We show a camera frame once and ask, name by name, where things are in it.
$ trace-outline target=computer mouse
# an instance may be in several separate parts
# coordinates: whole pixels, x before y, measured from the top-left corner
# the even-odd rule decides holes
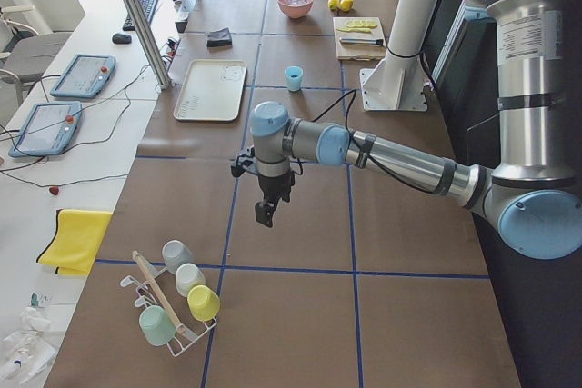
[[[113,34],[111,41],[113,41],[116,45],[128,45],[131,43],[131,35],[118,32],[117,34]]]

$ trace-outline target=knife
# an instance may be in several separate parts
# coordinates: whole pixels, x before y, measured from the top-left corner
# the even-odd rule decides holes
[[[339,42],[344,45],[380,45],[384,46],[383,38],[348,38],[340,37]]]

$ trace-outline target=sticker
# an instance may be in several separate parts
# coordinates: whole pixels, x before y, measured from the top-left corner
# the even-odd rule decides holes
[[[561,11],[532,14],[497,26],[497,65],[530,58],[562,58]]]
[[[30,296],[30,305],[33,308],[46,308],[53,300],[53,295],[49,293],[33,293]]]
[[[243,68],[240,65],[225,65],[221,79],[223,81],[240,81],[243,77]]]

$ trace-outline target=small blue cup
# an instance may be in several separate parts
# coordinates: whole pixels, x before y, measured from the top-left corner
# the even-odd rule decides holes
[[[291,92],[299,91],[301,89],[301,81],[303,80],[303,69],[292,65],[285,69],[285,77],[287,80],[287,89]]]

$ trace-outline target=mug rack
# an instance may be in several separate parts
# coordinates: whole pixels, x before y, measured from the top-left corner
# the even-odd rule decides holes
[[[174,338],[172,338],[166,345],[172,356],[176,358],[214,329],[217,325],[216,318],[207,322],[200,322],[204,327],[199,328],[198,332],[195,332],[193,329],[183,324],[176,315],[172,305],[168,302],[164,292],[156,282],[156,277],[160,276],[167,269],[165,267],[161,270],[156,269],[143,255],[136,251],[132,253],[132,257],[141,272],[144,274],[145,281],[140,282],[135,279],[134,276],[128,275],[124,277],[119,284],[123,288],[130,285],[135,287],[137,298],[134,300],[134,306],[136,308],[146,308],[147,306],[152,305],[160,305],[164,308],[176,328]]]

